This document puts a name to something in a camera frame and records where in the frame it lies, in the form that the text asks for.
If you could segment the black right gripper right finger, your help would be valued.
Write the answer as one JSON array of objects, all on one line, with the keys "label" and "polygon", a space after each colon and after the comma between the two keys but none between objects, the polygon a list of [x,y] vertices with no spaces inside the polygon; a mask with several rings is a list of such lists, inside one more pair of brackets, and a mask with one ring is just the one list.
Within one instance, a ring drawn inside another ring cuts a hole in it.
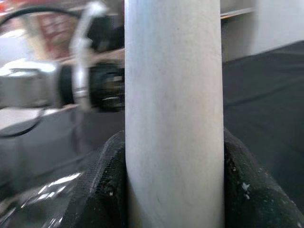
[{"label": "black right gripper right finger", "polygon": [[302,228],[304,215],[247,147],[224,130],[225,226]]}]

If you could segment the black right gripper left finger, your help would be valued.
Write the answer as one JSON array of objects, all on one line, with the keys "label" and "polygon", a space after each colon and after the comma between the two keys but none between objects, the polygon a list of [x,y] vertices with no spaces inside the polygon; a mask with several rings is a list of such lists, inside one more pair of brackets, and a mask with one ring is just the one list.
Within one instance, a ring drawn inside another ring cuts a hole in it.
[{"label": "black right gripper left finger", "polygon": [[77,181],[63,227],[127,227],[126,195],[125,133],[119,131],[106,141]]}]

